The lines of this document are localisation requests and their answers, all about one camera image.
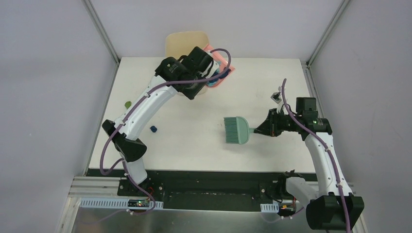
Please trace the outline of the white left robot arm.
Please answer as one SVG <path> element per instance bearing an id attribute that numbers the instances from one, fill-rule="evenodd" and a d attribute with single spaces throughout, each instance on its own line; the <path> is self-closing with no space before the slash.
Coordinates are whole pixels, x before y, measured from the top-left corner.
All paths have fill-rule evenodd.
<path id="1" fill-rule="evenodd" d="M 213 73 L 215 62 L 211 53 L 195 47 L 189 55 L 179 59 L 167 57 L 155 69 L 145 91 L 127 111 L 116 120 L 105 120 L 102 128 L 109 139 L 104 145 L 107 149 L 113 142 L 120 153 L 127 177 L 131 181 L 129 189 L 136 196 L 147 193 L 147 172 L 143 155 L 147 146 L 140 140 L 140 134 L 156 112 L 177 93 L 189 100 L 195 98 L 205 86 L 205 79 Z"/>

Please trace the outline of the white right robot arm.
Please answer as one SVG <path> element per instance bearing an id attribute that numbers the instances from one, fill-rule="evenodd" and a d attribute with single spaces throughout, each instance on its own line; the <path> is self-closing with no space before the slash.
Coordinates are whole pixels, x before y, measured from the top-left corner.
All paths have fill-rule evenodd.
<path id="1" fill-rule="evenodd" d="M 298 97 L 296 110 L 278 95 L 276 108 L 270 109 L 263 123 L 254 133 L 277 137 L 283 132 L 298 133 L 309 150 L 318 181 L 313 189 L 304 177 L 295 171 L 282 173 L 272 191 L 271 198 L 294 197 L 306 212 L 313 230 L 350 232 L 362 211 L 364 201 L 355 196 L 346 182 L 333 147 L 332 129 L 326 118 L 320 118 L 316 98 Z"/>

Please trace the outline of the mint green hand brush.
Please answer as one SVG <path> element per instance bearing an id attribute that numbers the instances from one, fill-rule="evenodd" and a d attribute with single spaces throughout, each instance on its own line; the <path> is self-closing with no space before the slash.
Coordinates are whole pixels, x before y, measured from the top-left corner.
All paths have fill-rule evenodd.
<path id="1" fill-rule="evenodd" d="M 246 144 L 255 128 L 249 126 L 248 121 L 240 116 L 224 117 L 225 142 L 227 144 Z"/>

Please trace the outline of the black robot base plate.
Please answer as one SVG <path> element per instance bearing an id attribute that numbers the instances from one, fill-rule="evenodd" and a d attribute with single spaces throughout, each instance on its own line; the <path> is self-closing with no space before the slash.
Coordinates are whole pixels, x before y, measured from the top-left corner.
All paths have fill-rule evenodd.
<path id="1" fill-rule="evenodd" d="M 116 169 L 110 177 L 119 178 L 119 196 L 151 194 L 166 209 L 212 211 L 259 211 L 261 204 L 294 201 L 286 191 L 286 179 L 297 176 L 290 172 L 218 172 L 148 170 L 148 177 L 134 187 L 123 170 Z"/>

